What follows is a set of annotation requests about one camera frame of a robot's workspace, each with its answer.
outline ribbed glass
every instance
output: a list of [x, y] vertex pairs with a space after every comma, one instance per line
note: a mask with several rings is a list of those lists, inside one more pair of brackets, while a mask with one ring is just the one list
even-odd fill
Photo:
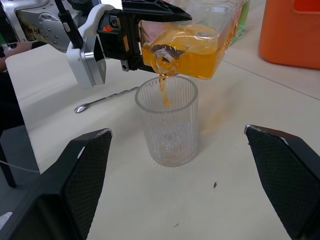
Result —
[[168, 77], [165, 87], [169, 107], [164, 106], [158, 78], [140, 86], [135, 102], [151, 157], [163, 166], [177, 167], [198, 152], [198, 89], [181, 76]]

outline glass rim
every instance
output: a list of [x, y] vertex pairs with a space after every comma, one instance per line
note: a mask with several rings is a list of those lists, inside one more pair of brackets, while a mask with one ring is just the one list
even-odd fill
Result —
[[196, 101], [196, 99], [197, 99], [197, 97], [198, 97], [198, 88], [197, 88], [197, 85], [196, 85], [193, 81], [191, 81], [190, 79], [188, 79], [188, 78], [186, 78], [186, 77], [184, 77], [184, 76], [174, 75], [174, 76], [168, 77], [168, 79], [169, 79], [169, 78], [173, 78], [173, 77], [175, 77], [175, 78], [181, 78], [181, 79], [184, 79], [184, 80], [188, 81], [188, 82], [193, 86], [193, 88], [194, 88], [194, 95], [193, 95], [191, 101], [188, 102], [186, 105], [184, 105], [184, 106], [182, 106], [182, 107], [179, 107], [179, 108], [177, 108], [177, 109], [168, 110], [168, 111], [156, 111], [156, 110], [151, 110], [151, 109], [148, 109], [148, 108], [142, 106], [142, 104], [141, 104], [141, 103], [139, 102], [139, 100], [138, 100], [138, 95], [139, 95], [140, 90], [141, 90], [145, 85], [147, 85], [148, 83], [150, 83], [150, 82], [152, 82], [152, 81], [154, 81], [154, 80], [158, 80], [159, 77], [151, 78], [150, 80], [144, 82], [144, 83], [137, 89], [137, 91], [135, 92], [135, 96], [134, 96], [135, 104], [136, 104], [140, 109], [142, 109], [143, 111], [145, 111], [145, 112], [147, 112], [147, 113], [151, 113], [151, 114], [170, 114], [170, 113], [179, 112], [179, 111], [181, 111], [181, 110], [183, 110], [183, 109], [186, 109], [186, 108], [190, 107], [190, 106]]

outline orange container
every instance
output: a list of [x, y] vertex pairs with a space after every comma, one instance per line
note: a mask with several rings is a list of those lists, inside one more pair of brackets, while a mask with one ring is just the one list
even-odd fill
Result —
[[320, 0], [267, 0], [259, 54], [275, 64], [320, 69]]

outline person's arm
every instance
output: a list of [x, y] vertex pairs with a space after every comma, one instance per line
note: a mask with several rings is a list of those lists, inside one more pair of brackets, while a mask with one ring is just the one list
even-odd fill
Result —
[[26, 51], [30, 50], [31, 47], [32, 47], [32, 43], [30, 43], [30, 42], [18, 43], [16, 48], [6, 52], [5, 57], [0, 58], [0, 73], [2, 73], [3, 71], [5, 71], [7, 69], [7, 65], [6, 65], [5, 61], [8, 57], [26, 52]]

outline black cable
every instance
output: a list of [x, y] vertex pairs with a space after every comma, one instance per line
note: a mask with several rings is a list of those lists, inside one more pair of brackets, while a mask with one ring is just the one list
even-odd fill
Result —
[[81, 49], [84, 45], [84, 40], [80, 35], [78, 26], [72, 18], [70, 11], [65, 9], [62, 0], [54, 0], [56, 7], [59, 10], [58, 17], [63, 24], [64, 30], [68, 35], [70, 42], [75, 49]]

